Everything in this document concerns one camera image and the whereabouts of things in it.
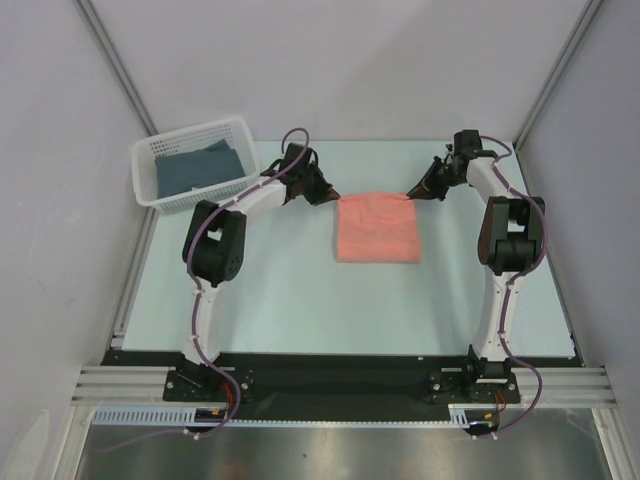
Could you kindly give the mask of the salmon pink t shirt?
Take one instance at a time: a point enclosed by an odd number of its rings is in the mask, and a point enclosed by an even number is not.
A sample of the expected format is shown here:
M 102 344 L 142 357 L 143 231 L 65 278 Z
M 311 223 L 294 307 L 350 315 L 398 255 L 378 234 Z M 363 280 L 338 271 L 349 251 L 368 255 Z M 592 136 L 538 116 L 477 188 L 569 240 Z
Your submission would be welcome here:
M 337 201 L 336 257 L 341 263 L 419 263 L 416 207 L 404 194 L 376 192 Z

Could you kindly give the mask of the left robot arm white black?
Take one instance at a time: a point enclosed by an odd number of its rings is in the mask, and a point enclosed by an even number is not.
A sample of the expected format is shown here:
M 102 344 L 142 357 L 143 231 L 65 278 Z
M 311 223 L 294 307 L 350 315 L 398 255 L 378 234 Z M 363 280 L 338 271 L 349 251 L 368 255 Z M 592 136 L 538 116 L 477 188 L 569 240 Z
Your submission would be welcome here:
M 335 201 L 339 194 L 319 168 L 317 152 L 304 144 L 281 146 L 275 160 L 250 187 L 220 204 L 199 202 L 182 251 L 194 282 L 189 336 L 173 383 L 207 400 L 220 390 L 231 399 L 232 382 L 215 366 L 220 347 L 214 339 L 216 301 L 243 265 L 247 227 L 298 196 L 312 206 Z

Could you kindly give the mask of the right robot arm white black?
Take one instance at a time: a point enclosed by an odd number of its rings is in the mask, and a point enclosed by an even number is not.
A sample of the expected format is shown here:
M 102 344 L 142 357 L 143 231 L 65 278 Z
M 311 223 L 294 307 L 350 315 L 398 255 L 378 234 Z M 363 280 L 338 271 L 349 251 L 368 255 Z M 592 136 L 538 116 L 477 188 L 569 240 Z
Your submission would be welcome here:
M 436 156 L 413 187 L 412 200 L 444 200 L 450 188 L 473 187 L 485 204 L 477 256 L 485 271 L 485 292 L 476 336 L 458 370 L 432 372 L 428 377 L 435 403 L 519 402 L 512 368 L 536 368 L 516 358 L 511 343 L 515 306 L 525 277 L 546 255 L 544 201 L 517 190 L 498 168 L 500 157 L 481 150 L 471 155 Z

